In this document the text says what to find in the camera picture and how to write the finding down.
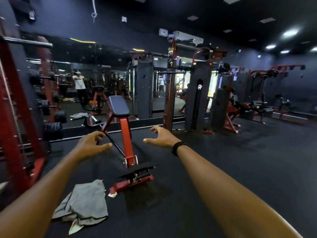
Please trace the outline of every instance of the dark wall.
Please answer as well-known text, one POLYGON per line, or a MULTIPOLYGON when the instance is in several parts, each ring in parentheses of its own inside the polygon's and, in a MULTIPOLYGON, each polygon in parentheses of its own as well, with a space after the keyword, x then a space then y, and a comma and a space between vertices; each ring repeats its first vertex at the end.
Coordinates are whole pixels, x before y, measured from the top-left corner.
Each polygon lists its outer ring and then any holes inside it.
MULTIPOLYGON (((38 34, 95 41, 122 48, 138 48, 147 51, 167 53, 166 38, 158 36, 158 29, 182 31, 204 38, 205 42, 229 51, 226 62, 250 69, 266 69, 271 66, 273 56, 259 51, 239 47, 210 34, 149 14, 133 12, 114 6, 103 0, 96 0, 98 16, 93 23, 91 0, 34 0, 37 20, 33 24, 19 19, 23 31, 38 34), (127 23, 121 22, 127 17, 127 23)), ((179 48, 179 55, 192 57, 193 50, 179 48)))
POLYGON ((298 111, 309 112, 317 105, 317 55, 307 53, 305 55, 279 56, 275 65, 305 64, 306 69, 288 70, 289 74, 283 79, 268 79, 265 85, 265 93, 274 96, 281 93, 286 99, 298 106, 298 111))

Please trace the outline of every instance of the forearm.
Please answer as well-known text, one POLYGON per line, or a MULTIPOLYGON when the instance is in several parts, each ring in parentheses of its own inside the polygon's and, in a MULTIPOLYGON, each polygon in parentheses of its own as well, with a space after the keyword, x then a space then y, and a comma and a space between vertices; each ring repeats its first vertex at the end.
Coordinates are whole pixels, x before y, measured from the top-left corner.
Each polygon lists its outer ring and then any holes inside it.
POLYGON ((37 184, 0 214, 0 234, 4 238, 43 237, 63 190, 76 165, 69 153, 37 184))
POLYGON ((265 202, 193 150, 180 146, 177 154, 229 237, 301 237, 265 202))

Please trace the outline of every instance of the mirror wall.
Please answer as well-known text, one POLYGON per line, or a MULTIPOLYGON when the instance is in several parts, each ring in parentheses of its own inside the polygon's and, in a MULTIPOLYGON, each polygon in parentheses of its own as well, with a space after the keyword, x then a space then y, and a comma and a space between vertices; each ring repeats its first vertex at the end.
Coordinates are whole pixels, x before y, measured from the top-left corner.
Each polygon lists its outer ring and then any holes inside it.
MULTIPOLYGON (((59 105, 66 111, 67 123, 63 128, 78 127, 83 124, 77 119, 84 114, 93 114, 98 120, 107 120, 109 107, 105 101, 111 95, 123 95, 129 107, 130 114, 137 116, 137 97, 133 102, 133 80, 131 63, 139 50, 109 47, 90 40, 66 39, 54 36, 45 36, 53 44, 50 50, 51 71, 57 77, 59 105)), ((37 36, 22 33, 22 38, 36 40, 37 36)), ((36 47, 25 46, 28 66, 31 72, 41 74, 41 60, 36 47)), ((157 112, 153 118, 163 117, 162 110, 165 104, 166 74, 157 74, 167 69, 167 54, 151 53, 148 55, 154 64, 154 85, 152 109, 157 112)), ((182 66, 191 66, 192 59, 180 57, 182 66)), ((211 77, 209 96, 216 88, 216 78, 211 77)), ((184 93, 190 80, 190 73, 176 75, 176 97, 174 116, 184 115, 184 93)), ((39 99, 45 99, 45 90, 42 83, 34 85, 39 99)))

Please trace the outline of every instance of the fitness tracker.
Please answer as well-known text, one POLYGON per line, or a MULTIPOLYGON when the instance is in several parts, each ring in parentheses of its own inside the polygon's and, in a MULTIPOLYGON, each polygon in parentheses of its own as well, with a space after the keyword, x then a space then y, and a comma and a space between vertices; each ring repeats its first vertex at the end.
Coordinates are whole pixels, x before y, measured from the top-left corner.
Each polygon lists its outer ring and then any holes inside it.
POLYGON ((177 155, 177 149, 178 149, 178 147, 181 146, 181 145, 186 145, 186 146, 188 146, 188 145, 185 144, 183 141, 177 142, 177 143, 174 144, 174 146, 173 146, 173 150, 172 150, 172 154, 173 154, 173 155, 175 155, 175 156, 178 157, 178 155, 177 155))

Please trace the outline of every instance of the hand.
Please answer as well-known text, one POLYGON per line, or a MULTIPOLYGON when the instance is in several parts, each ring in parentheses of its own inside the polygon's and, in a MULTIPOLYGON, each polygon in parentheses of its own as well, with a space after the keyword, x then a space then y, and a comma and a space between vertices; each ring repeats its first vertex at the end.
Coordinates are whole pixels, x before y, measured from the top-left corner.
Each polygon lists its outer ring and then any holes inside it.
POLYGON ((71 151, 76 157, 77 161, 83 160, 85 158, 95 156, 106 149, 110 149, 112 147, 111 143, 97 145, 97 142, 100 142, 103 137, 106 135, 103 132, 95 131, 90 133, 84 137, 82 137, 75 148, 71 151))
POLYGON ((161 147, 172 148, 174 144, 181 141, 180 139, 172 135, 170 131, 160 126, 154 126, 150 130, 158 134, 158 137, 157 139, 144 139, 143 141, 145 143, 154 144, 161 147))

